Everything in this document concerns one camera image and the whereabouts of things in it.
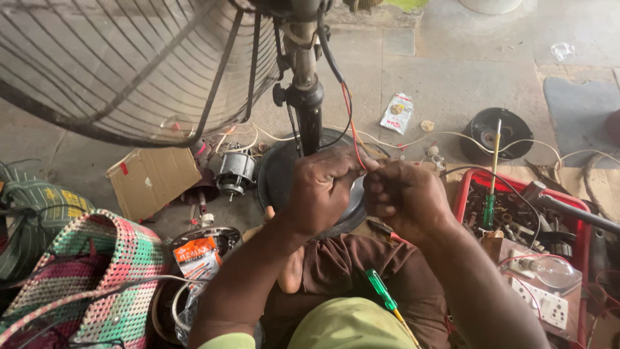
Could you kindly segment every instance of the screwdriver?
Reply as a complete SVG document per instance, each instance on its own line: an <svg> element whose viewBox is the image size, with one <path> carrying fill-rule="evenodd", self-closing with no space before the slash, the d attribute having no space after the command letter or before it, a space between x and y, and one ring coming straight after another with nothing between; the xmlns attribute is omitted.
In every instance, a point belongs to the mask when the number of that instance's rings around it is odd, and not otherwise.
<svg viewBox="0 0 620 349"><path fill-rule="evenodd" d="M396 309L397 307L396 301L392 299L392 296L389 295L388 288L383 283L383 281L381 281L381 278L379 277L379 274L377 273L377 271L374 269L368 269L366 270L366 276L370 280L370 283L373 284L374 290L377 291L379 296L381 296L381 298L385 302L386 308L392 311L394 315L396 316L396 318L398 319L398 321L405 327L405 329L409 333L409 336L414 341L415 347L417 349L422 349L422 347L420 347L418 340L415 339L413 332L411 332L411 329L409 328L409 326L407 326L407 323L402 318L401 313L398 311L398 309Z"/></svg>
<svg viewBox="0 0 620 349"><path fill-rule="evenodd" d="M500 150L500 130L502 129L502 120L497 121L497 135L495 135L495 150L493 151L493 168L492 172L495 174L497 171L497 154ZM491 230L493 226L493 216L495 214L493 206L495 205L495 176L491 177L491 185L489 193L487 194L486 206L484 207L482 216L482 227L486 230Z"/></svg>

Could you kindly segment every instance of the fan guard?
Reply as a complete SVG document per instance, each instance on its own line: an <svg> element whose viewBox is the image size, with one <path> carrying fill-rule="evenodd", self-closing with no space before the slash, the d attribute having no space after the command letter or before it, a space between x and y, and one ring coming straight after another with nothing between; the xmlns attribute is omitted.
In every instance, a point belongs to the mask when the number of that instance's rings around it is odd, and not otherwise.
<svg viewBox="0 0 620 349"><path fill-rule="evenodd" d="M280 31L250 11L227 0L0 0L0 97L90 138L187 147L246 121L281 79Z"/></svg>

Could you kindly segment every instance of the cardboard box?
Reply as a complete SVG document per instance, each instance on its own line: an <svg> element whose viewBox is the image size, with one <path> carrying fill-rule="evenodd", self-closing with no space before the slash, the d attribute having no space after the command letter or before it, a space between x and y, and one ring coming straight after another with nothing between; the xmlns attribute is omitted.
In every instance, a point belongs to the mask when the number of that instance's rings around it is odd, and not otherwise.
<svg viewBox="0 0 620 349"><path fill-rule="evenodd" d="M133 222L161 210L201 178L188 148L133 150L105 176L112 181L123 216Z"/></svg>

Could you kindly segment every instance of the man's left hand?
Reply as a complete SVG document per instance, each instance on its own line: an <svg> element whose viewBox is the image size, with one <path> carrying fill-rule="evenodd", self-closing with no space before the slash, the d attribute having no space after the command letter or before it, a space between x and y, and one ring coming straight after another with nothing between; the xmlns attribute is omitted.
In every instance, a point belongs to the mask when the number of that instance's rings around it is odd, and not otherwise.
<svg viewBox="0 0 620 349"><path fill-rule="evenodd" d="M359 149L368 171L379 164ZM331 228L348 206L354 180L366 173L353 145L332 147L300 158L293 169L293 186L283 216L290 227L312 238Z"/></svg>

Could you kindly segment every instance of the striped bag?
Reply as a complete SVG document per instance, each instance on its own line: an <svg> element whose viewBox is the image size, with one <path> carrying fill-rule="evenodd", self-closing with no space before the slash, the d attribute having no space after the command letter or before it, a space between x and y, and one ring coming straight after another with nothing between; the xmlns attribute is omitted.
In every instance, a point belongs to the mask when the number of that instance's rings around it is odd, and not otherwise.
<svg viewBox="0 0 620 349"><path fill-rule="evenodd" d="M83 214L58 234L2 315L0 347L146 347L157 281L120 286L165 274L167 253L141 225L102 209ZM122 292L94 301L111 291Z"/></svg>

